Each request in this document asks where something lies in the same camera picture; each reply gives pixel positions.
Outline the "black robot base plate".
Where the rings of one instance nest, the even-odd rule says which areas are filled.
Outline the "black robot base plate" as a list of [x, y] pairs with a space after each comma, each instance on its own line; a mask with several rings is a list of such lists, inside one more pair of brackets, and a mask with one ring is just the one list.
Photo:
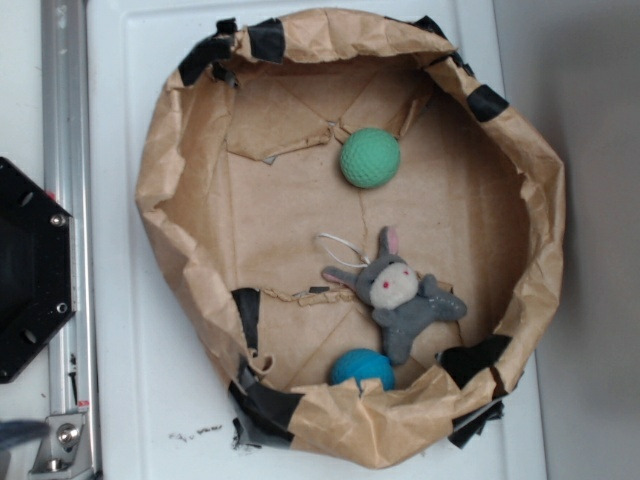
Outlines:
[[72, 216], [1, 159], [1, 382], [14, 381], [75, 313]]

